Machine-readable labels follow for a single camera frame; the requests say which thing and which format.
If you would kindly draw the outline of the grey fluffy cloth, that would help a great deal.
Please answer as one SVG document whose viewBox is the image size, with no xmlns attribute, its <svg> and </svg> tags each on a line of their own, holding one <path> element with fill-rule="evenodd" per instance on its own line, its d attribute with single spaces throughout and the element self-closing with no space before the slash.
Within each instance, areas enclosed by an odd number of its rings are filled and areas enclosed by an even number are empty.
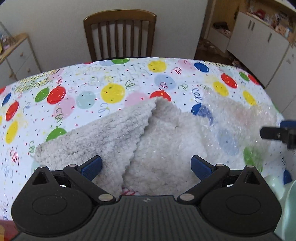
<svg viewBox="0 0 296 241">
<path fill-rule="evenodd" d="M 119 196 L 178 196 L 198 183 L 190 167 L 206 157 L 200 119 L 163 98 L 152 98 L 76 128 L 37 146 L 34 159 L 51 170 L 102 158 L 94 184 Z"/>
</svg>

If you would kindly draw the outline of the bubble wrap sheet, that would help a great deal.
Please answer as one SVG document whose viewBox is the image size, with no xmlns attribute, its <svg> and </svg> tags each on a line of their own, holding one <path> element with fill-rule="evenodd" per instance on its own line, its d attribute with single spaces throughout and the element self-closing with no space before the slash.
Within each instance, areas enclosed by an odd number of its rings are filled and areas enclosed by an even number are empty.
<svg viewBox="0 0 296 241">
<path fill-rule="evenodd" d="M 209 90 L 191 112 L 201 125 L 205 160 L 231 169 L 252 165 L 263 171 L 270 141 L 263 140 L 259 132 L 264 126 L 275 126 L 277 114 L 272 106 L 246 106 Z"/>
</svg>

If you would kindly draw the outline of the green ceramic mug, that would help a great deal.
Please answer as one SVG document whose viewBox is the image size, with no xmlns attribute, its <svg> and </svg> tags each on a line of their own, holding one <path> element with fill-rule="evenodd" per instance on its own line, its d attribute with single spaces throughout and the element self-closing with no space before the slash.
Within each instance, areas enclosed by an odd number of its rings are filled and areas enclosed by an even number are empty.
<svg viewBox="0 0 296 241">
<path fill-rule="evenodd" d="M 268 175 L 264 180 L 273 191 L 281 205 L 281 218 L 275 229 L 275 234 L 282 240 L 295 240 L 296 238 L 296 198 L 295 198 L 295 181 L 283 185 L 280 180 Z"/>
</svg>

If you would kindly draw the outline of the balloon pattern tablecloth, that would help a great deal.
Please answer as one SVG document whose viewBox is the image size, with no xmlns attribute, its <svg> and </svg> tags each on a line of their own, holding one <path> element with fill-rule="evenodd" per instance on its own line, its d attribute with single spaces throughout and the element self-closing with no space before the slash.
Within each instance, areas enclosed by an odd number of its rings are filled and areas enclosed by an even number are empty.
<svg viewBox="0 0 296 241">
<path fill-rule="evenodd" d="M 1 89 L 1 219 L 41 164 L 38 145 L 124 108 L 163 98 L 184 113 L 207 91 L 246 106 L 268 104 L 283 116 L 246 71 L 228 65 L 173 58 L 133 58 L 72 65 L 27 77 Z M 270 141 L 263 176 L 287 174 L 285 146 Z"/>
</svg>

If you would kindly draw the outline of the wooden side cabinet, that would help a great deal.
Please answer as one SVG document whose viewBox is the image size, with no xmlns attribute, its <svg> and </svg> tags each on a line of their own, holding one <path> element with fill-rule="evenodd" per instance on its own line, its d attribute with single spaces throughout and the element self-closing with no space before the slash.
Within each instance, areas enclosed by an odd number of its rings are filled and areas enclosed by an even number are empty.
<svg viewBox="0 0 296 241">
<path fill-rule="evenodd" d="M 29 35 L 21 33 L 15 39 L 16 43 L 1 55 L 1 88 L 41 73 Z"/>
</svg>

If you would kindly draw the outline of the wooden dining chair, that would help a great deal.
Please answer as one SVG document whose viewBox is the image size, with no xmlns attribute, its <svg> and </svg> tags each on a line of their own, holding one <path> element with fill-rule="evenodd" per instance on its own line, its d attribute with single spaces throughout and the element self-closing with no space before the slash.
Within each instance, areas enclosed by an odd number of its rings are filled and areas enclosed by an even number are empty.
<svg viewBox="0 0 296 241">
<path fill-rule="evenodd" d="M 157 15 L 142 9 L 100 11 L 83 20 L 91 61 L 151 57 Z"/>
</svg>

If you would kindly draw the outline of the white wall cabinet unit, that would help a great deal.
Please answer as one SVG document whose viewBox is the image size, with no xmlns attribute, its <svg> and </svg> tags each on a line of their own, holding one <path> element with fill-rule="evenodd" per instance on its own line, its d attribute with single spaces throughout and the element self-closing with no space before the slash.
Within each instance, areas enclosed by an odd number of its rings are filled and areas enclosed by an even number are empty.
<svg viewBox="0 0 296 241">
<path fill-rule="evenodd" d="M 208 1 L 204 38 L 231 54 L 295 118 L 295 2 Z"/>
</svg>

